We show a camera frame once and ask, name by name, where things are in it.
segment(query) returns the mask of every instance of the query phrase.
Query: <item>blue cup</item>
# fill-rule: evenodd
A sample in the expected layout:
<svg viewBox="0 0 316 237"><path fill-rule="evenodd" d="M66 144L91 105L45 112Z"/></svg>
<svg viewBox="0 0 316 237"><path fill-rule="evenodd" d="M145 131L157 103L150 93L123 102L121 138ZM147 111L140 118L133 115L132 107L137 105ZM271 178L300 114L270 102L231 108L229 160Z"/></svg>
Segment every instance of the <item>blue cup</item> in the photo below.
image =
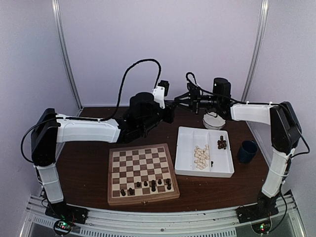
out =
<svg viewBox="0 0 316 237"><path fill-rule="evenodd" d="M243 141L238 151L238 159L241 163L249 163L257 154L258 146L254 141Z"/></svg>

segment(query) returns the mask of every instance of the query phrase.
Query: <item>white tray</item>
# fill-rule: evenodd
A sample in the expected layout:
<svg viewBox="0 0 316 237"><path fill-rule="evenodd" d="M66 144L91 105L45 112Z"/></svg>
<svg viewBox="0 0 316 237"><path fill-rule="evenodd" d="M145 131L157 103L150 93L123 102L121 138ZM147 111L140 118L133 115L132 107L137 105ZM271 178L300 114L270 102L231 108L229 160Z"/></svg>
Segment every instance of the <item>white tray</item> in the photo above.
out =
<svg viewBox="0 0 316 237"><path fill-rule="evenodd" d="M220 136L227 142L227 148L218 149L217 141ZM213 167L210 161L207 161L207 167L203 170L196 168L194 160L194 149L199 146L201 149L209 145L210 161L213 161ZM230 178L234 173L234 164L229 144L227 131L208 130L191 127L179 127L175 173L180 175L204 176Z"/></svg>

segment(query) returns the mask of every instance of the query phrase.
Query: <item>chessboard frame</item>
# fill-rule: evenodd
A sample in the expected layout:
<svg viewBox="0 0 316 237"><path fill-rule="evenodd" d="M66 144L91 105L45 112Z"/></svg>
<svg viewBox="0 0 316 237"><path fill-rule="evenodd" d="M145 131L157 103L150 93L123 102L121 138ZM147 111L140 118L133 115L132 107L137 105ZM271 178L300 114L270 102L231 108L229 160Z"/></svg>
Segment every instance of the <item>chessboard frame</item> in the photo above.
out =
<svg viewBox="0 0 316 237"><path fill-rule="evenodd" d="M164 147L166 159L168 163L169 173L171 177L171 183L173 185L173 192L166 193L157 193L154 195L146 195L146 196L128 196L122 198L113 198L112 197L112 173L113 173L113 153L114 152L123 152L123 151L131 151L131 150L140 150L140 149L151 149L151 148L159 148ZM146 145L146 146L137 146L137 147L125 147L125 148L114 148L110 149L109 155L109 172L108 172L108 204L109 205L129 205L129 204L146 204L149 202L162 201L162 200L170 200L175 199L180 196L180 191L176 179L176 175L174 172L173 163L171 160L171 155L169 152L168 144L154 144L154 145Z"/></svg>

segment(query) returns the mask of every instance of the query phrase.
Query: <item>metal frame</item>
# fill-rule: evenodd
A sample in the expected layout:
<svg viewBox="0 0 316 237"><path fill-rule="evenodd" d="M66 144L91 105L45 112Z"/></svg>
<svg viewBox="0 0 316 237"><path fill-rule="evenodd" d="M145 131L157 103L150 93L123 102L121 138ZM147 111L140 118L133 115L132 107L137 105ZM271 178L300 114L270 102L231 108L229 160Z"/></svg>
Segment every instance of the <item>metal frame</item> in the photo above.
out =
<svg viewBox="0 0 316 237"><path fill-rule="evenodd" d="M60 47L61 51L63 54L63 61L68 77L68 81L70 84L71 91L73 93L73 96L76 100L76 104L79 110L82 109L82 103L79 98L78 90L76 87L76 83L74 80L74 75L71 69L70 65L70 60L67 52L67 47L66 47L66 42L65 42L65 35L64 35L64 30L63 30L63 25L61 21L61 15L60 15L60 8L59 8L59 0L52 0L52 6L53 6L53 13L54 13L54 18L57 26L57 31L58 31L58 36L59 36L59 41L60 41Z"/></svg>
<svg viewBox="0 0 316 237"><path fill-rule="evenodd" d="M253 49L253 54L252 54L252 59L251 59L251 63L250 63L249 71L248 71L246 85L245 85L244 91L242 93L242 98L241 98L242 101L246 101L246 99L248 97L248 94L249 94L249 91L251 88L251 84L252 84L252 80L253 80L253 76L254 76L255 71L256 71L259 53L260 53L261 45L263 42L265 30L266 30L266 24L267 24L267 18L268 18L268 9L269 9L268 6L269 6L269 1L262 0L261 12L260 12L260 18L259 18L259 24L258 24L258 31L257 31L257 38L256 38L256 42L255 42L255 47Z"/></svg>
<svg viewBox="0 0 316 237"><path fill-rule="evenodd" d="M294 197L287 195L285 200L296 237L305 237L306 234ZM56 221L52 217L45 216L45 208L41 201L42 197L31 196L23 218L20 237L29 236L32 223L51 228ZM283 200L279 198L276 204L279 208L279 214L276 216L282 216L285 211ZM208 237L212 234L214 234L213 236L220 236L220 233L231 233L230 236L234 237L237 234L237 227L251 224L238 223L236 208L168 213L122 212L88 208L86 224L76 224L76 229L73 232L75 235L84 237Z"/></svg>

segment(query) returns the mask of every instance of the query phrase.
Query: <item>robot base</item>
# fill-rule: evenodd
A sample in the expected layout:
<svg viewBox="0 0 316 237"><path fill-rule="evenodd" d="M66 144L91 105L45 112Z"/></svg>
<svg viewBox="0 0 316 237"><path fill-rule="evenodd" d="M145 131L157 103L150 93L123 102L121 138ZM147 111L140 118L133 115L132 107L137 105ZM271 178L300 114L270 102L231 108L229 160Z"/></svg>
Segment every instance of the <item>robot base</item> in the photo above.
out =
<svg viewBox="0 0 316 237"><path fill-rule="evenodd" d="M239 207L236 209L237 217L239 223L245 223L249 221L256 221L260 219L267 218L267 213L258 211L258 204ZM273 207L270 209L270 216L277 215L278 209L277 207Z"/></svg>
<svg viewBox="0 0 316 237"><path fill-rule="evenodd" d="M68 222L73 222L74 223L78 223L78 224L85 224L85 221L87 219L88 216L88 210L82 207L76 207L76 206L69 206L67 205L67 210L70 213L73 213L74 216L72 215L68 215L65 217L65 220ZM60 219L60 216L56 215L56 213L50 208L48 207L45 211L45 215L46 216L51 216L57 219Z"/></svg>

